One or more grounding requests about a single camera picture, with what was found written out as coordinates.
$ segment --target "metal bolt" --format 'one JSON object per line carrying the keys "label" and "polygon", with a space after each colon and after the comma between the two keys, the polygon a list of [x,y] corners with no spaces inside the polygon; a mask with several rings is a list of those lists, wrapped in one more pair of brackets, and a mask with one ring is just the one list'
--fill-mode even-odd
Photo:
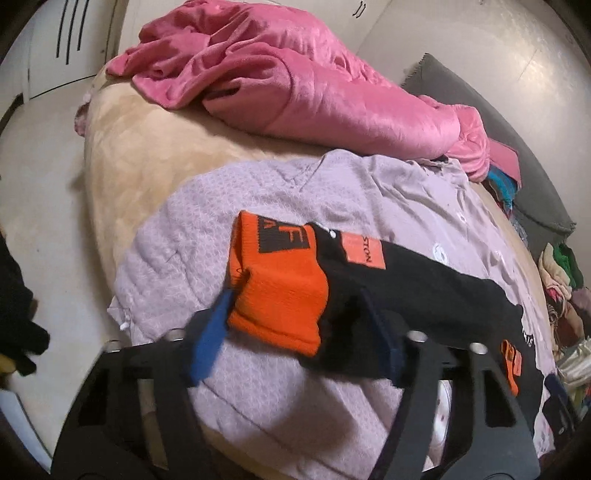
{"label": "metal bolt", "polygon": [[417,343],[425,343],[427,341],[427,335],[423,332],[419,332],[418,330],[409,330],[407,337],[413,342]]}
{"label": "metal bolt", "polygon": [[182,340],[184,338],[184,329],[182,328],[173,328],[166,332],[164,336],[169,342],[177,342],[178,340]]}
{"label": "metal bolt", "polygon": [[485,355],[488,352],[488,348],[486,345],[482,345],[481,343],[471,343],[470,350],[472,350],[477,355]]}
{"label": "metal bolt", "polygon": [[109,340],[108,342],[105,343],[105,346],[103,347],[103,349],[105,350],[106,353],[118,352],[122,348],[123,348],[123,345],[121,345],[121,342],[118,340]]}

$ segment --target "pink fleece blanket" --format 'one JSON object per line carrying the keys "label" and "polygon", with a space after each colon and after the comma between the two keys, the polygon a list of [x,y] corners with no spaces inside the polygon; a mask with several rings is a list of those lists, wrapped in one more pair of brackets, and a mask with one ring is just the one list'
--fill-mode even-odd
{"label": "pink fleece blanket", "polygon": [[[132,77],[165,108],[198,99],[251,133],[403,160],[451,151],[471,180],[488,172],[488,138],[476,109],[463,106],[459,118],[453,106],[405,92],[308,12],[191,0],[145,25],[139,39],[108,73]],[[469,139],[460,135],[466,118]]]}

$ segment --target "green clothing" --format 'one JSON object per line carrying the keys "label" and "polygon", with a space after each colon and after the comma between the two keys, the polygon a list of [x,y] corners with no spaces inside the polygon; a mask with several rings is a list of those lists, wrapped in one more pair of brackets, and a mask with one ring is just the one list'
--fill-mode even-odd
{"label": "green clothing", "polygon": [[573,290],[583,288],[583,274],[579,270],[573,251],[566,244],[560,244],[554,247],[554,260],[569,276],[570,286],[573,287]]}

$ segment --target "gray cushion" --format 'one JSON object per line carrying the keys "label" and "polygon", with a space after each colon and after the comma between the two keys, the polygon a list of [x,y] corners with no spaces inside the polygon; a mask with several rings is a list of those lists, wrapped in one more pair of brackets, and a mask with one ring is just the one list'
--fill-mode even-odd
{"label": "gray cushion", "polygon": [[515,198],[514,213],[527,233],[535,259],[546,243],[563,242],[574,231],[576,224],[538,159],[513,127],[470,85],[427,53],[402,87],[413,95],[429,95],[441,103],[475,107],[488,136],[518,153],[522,189]]}

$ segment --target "orange label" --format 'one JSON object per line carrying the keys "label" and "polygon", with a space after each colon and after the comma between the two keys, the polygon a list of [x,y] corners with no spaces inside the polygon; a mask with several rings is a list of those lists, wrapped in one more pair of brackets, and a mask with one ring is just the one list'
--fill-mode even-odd
{"label": "orange label", "polygon": [[347,261],[386,270],[382,244],[376,238],[342,232],[340,234]]}

